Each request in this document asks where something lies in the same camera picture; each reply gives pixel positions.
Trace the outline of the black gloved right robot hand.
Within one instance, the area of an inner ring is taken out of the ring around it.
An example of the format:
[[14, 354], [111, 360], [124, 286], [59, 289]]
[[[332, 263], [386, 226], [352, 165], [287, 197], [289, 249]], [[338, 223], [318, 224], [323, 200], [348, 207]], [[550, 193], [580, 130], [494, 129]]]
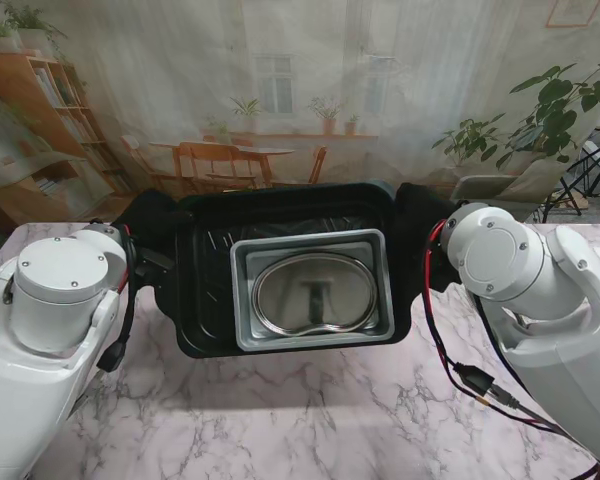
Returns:
[[405, 282], [409, 293], [419, 295], [426, 241], [434, 226], [450, 217], [457, 205], [426, 186], [403, 183], [396, 193], [395, 209], [389, 248], [392, 272]]

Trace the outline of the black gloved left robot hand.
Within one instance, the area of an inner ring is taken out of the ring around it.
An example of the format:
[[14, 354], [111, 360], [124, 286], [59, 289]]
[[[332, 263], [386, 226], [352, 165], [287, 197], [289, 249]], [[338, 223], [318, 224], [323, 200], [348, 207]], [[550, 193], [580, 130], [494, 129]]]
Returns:
[[112, 225], [126, 226], [137, 247], [172, 256], [178, 229], [192, 222], [193, 215], [173, 198], [149, 189], [139, 194]]

